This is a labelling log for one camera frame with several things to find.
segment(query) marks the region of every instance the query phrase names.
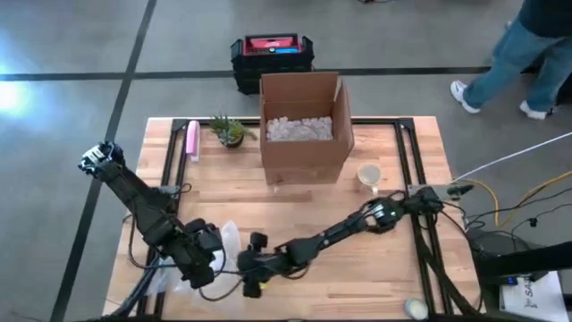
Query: potted plant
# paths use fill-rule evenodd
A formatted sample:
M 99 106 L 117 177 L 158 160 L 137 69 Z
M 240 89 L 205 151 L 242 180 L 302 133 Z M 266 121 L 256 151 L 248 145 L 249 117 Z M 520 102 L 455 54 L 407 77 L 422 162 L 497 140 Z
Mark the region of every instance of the potted plant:
M 248 135 L 252 140 L 256 140 L 257 136 L 242 123 L 237 120 L 229 120 L 228 116 L 215 115 L 211 117 L 211 130 L 218 137 L 218 140 L 226 148 L 237 148 L 242 144 L 244 136 Z

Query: person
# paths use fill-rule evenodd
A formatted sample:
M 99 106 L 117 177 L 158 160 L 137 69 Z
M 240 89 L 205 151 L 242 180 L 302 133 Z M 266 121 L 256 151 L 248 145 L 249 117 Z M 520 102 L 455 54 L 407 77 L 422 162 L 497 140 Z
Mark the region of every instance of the person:
M 493 50 L 487 73 L 470 85 L 450 84 L 452 96 L 471 113 L 518 78 L 543 55 L 543 66 L 520 110 L 543 120 L 556 104 L 560 87 L 572 73 L 572 0 L 525 0 L 518 17 Z

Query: white paper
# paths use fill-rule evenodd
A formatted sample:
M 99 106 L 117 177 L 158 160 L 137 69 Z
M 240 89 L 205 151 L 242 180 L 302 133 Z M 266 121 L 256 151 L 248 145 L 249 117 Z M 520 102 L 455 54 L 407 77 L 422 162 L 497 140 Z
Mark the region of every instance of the white paper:
M 568 322 L 557 272 L 550 272 L 536 282 L 519 277 L 518 285 L 500 288 L 500 309 L 542 321 Z

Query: concrete floor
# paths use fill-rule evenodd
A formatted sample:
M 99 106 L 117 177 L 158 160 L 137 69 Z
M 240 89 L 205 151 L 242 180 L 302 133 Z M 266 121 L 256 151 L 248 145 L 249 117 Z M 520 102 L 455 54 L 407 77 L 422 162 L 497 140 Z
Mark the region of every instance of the concrete floor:
M 0 77 L 14 73 L 125 72 L 147 0 L 0 0 Z M 315 41 L 317 68 L 475 67 L 514 18 L 519 1 L 158 0 L 137 72 L 230 70 L 229 45 L 245 34 L 297 32 Z M 354 115 L 436 115 L 454 174 L 570 131 L 572 109 L 543 123 L 517 110 L 531 76 L 480 115 L 460 109 L 449 84 L 475 75 L 346 77 Z M 120 80 L 0 81 L 0 320 L 46 320 L 88 193 L 76 167 L 104 138 Z M 135 80 L 115 140 L 134 166 L 151 116 L 257 115 L 233 79 Z M 473 178 L 487 182 L 503 207 L 572 167 L 570 140 L 496 165 Z M 569 180 L 548 189 L 548 195 Z M 520 220 L 568 196 L 524 208 Z M 492 209 L 485 192 L 462 202 L 469 214 Z M 570 209 L 517 234 L 552 245 L 570 240 Z M 103 188 L 66 320 L 93 318 L 105 302 L 123 206 Z M 491 218 L 486 230 L 495 229 Z M 504 227 L 509 230 L 515 220 Z M 562 272 L 572 291 L 572 276 Z

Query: sneaker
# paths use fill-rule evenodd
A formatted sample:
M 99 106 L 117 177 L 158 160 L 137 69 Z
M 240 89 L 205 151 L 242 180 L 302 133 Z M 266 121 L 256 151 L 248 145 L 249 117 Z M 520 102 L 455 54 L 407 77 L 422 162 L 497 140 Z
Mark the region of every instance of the sneaker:
M 477 114 L 481 112 L 480 108 L 474 108 L 469 106 L 465 99 L 463 98 L 463 92 L 467 88 L 467 85 L 460 80 L 455 80 L 450 84 L 450 94 L 457 99 L 457 101 L 463 106 L 465 111 L 470 114 Z
M 520 110 L 523 111 L 526 114 L 526 116 L 528 116 L 528 118 L 534 120 L 543 120 L 546 118 L 546 115 L 548 114 L 546 112 L 538 112 L 530 109 L 530 106 L 528 105 L 528 103 L 526 103 L 526 101 L 520 103 Z

